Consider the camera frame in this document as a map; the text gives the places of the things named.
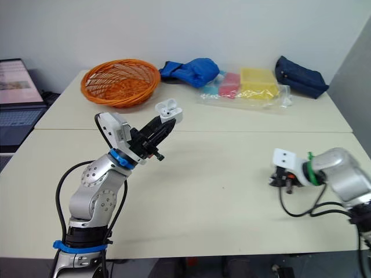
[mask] orange basket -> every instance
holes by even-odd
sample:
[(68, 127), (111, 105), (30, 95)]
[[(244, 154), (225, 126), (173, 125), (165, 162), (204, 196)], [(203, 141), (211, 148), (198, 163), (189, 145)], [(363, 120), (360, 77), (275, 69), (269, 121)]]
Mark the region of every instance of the orange basket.
[(92, 68), (81, 80), (81, 92), (90, 101), (113, 107), (131, 107), (147, 100), (161, 77), (141, 60), (115, 60)]

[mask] table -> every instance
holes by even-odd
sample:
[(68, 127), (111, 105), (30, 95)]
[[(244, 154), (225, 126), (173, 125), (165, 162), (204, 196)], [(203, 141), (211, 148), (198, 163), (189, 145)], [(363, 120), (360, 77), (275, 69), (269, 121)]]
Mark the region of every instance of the table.
[(175, 127), (179, 131), (352, 132), (327, 93), (317, 100), (293, 93), (292, 107), (268, 113), (198, 104), (198, 91), (191, 86), (161, 83), (142, 105), (115, 109), (92, 103), (82, 95), (80, 81), (85, 73), (77, 75), (36, 129), (97, 129), (93, 119), (99, 112), (122, 113), (132, 126), (140, 128), (157, 116), (156, 103), (175, 98), (184, 110), (183, 122)]
[[(346, 217), (291, 218), (283, 212), (277, 189), (267, 185), (276, 147), (300, 156), (344, 147), (371, 172), (371, 160), (351, 133), (174, 131), (159, 146), (165, 159), (152, 158), (129, 177), (108, 258), (356, 249), (355, 227)], [(60, 177), (107, 151), (97, 130), (34, 130), (0, 174), (0, 257), (53, 257), (52, 243), (61, 236), (54, 205)], [(82, 170), (62, 188), (66, 218)], [(296, 189), (285, 202), (298, 213), (318, 193), (317, 187)], [(336, 197), (328, 190), (323, 200)]]

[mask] blue ring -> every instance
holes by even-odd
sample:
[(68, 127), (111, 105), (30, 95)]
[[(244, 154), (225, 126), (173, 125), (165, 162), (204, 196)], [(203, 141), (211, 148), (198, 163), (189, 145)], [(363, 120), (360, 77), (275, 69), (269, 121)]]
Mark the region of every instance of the blue ring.
[(70, 254), (85, 254), (85, 253), (93, 253), (93, 252), (99, 252), (99, 251), (105, 250), (107, 248), (107, 244), (94, 246), (94, 247), (88, 247), (88, 248), (71, 248), (71, 247), (67, 247), (66, 245), (64, 245), (61, 240), (56, 240), (53, 243), (53, 248), (60, 249), (63, 252), (70, 253)]
[(131, 165), (125, 158), (122, 158), (121, 156), (119, 156), (119, 154), (116, 153), (115, 149), (111, 149), (110, 154), (112, 155), (114, 159), (118, 161), (118, 163), (121, 166), (129, 168), (130, 170), (134, 169), (134, 165)]

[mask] yellow sponge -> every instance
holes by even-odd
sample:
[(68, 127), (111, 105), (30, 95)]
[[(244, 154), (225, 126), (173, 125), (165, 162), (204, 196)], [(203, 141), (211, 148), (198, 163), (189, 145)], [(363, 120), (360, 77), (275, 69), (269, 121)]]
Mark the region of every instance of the yellow sponge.
[(277, 80), (270, 70), (241, 68), (241, 97), (270, 100), (278, 94)]

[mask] monitor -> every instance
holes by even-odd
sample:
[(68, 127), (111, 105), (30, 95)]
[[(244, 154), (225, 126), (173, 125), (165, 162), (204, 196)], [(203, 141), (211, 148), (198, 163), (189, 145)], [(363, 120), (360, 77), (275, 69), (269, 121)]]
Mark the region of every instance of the monitor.
[(42, 97), (22, 60), (0, 60), (0, 105), (41, 102)]

